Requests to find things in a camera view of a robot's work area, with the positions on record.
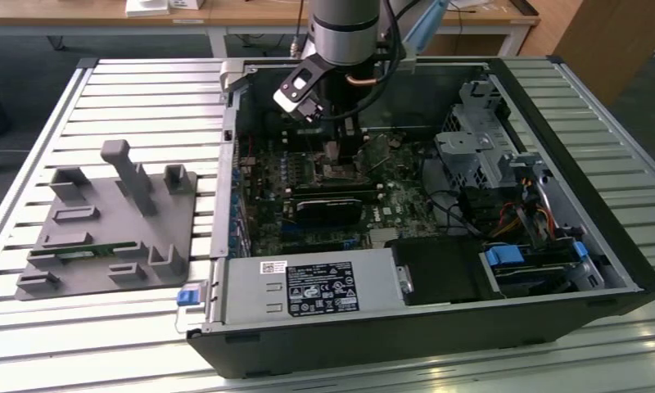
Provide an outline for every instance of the metal slat table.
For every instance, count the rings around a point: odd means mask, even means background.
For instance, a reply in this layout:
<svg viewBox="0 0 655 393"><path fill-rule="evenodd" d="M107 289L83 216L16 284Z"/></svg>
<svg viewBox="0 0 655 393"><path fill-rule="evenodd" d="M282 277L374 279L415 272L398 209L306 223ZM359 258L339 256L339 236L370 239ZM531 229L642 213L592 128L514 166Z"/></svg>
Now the metal slat table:
<svg viewBox="0 0 655 393"><path fill-rule="evenodd" d="M75 72L0 207L0 391L637 391L655 389L655 302L554 343L387 364L226 380L184 342L178 289L15 300L59 166L115 174L100 143L127 138L150 174L200 175L190 281L208 277L219 141L220 60L103 60ZM655 163L565 65L509 59L553 129L655 266ZM521 139L533 135L517 120Z"/></svg>

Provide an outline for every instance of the wooden desk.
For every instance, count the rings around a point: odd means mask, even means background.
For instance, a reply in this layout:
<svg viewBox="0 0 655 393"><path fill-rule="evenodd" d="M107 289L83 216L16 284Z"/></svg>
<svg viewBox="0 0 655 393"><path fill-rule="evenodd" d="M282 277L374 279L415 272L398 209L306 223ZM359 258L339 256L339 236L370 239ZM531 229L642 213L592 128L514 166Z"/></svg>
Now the wooden desk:
<svg viewBox="0 0 655 393"><path fill-rule="evenodd" d="M208 22L218 36L228 34L291 34L297 29L301 0L214 0ZM498 54L518 54L531 26L538 24L538 16L525 16L510 0L494 0L486 6L470 7L475 13L449 12L442 21L438 34L446 35L499 35L505 39ZM309 21L309 10L303 13L303 25Z"/></svg>
<svg viewBox="0 0 655 393"><path fill-rule="evenodd" d="M0 35L130 35L204 34L214 55L228 57L228 34L291 34L299 0L207 0L203 8L171 10L166 16L128 18L124 0L0 0ZM450 12L439 34L505 36L499 54L518 53L526 34L538 23L523 16L509 0L471 8L475 13ZM303 24L309 10L305 10Z"/></svg>
<svg viewBox="0 0 655 393"><path fill-rule="evenodd" d="M204 25L212 1L200 10L171 9L170 15L136 18L127 17L126 4L126 0L0 0L0 26L174 26L192 20Z"/></svg>

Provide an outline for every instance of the motherboard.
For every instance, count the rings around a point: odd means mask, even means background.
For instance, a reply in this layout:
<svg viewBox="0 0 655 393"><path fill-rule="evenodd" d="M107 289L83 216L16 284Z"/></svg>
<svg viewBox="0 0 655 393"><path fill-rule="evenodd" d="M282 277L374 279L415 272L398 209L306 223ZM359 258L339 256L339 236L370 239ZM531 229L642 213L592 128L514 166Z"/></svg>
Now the motherboard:
<svg viewBox="0 0 655 393"><path fill-rule="evenodd" d="M346 164L274 142L242 160L252 255L383 248L442 232L422 188L422 143L370 136Z"/></svg>

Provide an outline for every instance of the label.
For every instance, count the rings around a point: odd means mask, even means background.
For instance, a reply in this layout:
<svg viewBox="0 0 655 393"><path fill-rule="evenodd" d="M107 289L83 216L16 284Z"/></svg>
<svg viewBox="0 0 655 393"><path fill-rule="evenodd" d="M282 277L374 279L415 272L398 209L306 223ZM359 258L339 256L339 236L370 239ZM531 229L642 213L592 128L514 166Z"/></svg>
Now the label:
<svg viewBox="0 0 655 393"><path fill-rule="evenodd" d="M286 272L286 261L285 260L270 260L260 263L260 274L285 273Z"/></svg>
<svg viewBox="0 0 655 393"><path fill-rule="evenodd" d="M359 311L353 262L290 266L286 285L293 317Z"/></svg>
<svg viewBox="0 0 655 393"><path fill-rule="evenodd" d="M175 19L172 23L180 23L183 25L200 25L204 23L203 19Z"/></svg>
<svg viewBox="0 0 655 393"><path fill-rule="evenodd" d="M75 258L90 258L91 256L95 256L95 253L91 251L67 252L63 254L58 254L58 257L62 260L72 260Z"/></svg>

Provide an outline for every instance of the wooden cabinet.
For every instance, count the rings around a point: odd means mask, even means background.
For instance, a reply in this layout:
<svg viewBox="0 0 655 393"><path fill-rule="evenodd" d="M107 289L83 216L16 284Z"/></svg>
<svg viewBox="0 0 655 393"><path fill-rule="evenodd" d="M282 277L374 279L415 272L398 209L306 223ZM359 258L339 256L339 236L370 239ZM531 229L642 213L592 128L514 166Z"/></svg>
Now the wooden cabinet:
<svg viewBox="0 0 655 393"><path fill-rule="evenodd" d="M558 55L610 105L655 49L655 0L529 0L541 14L521 55Z"/></svg>

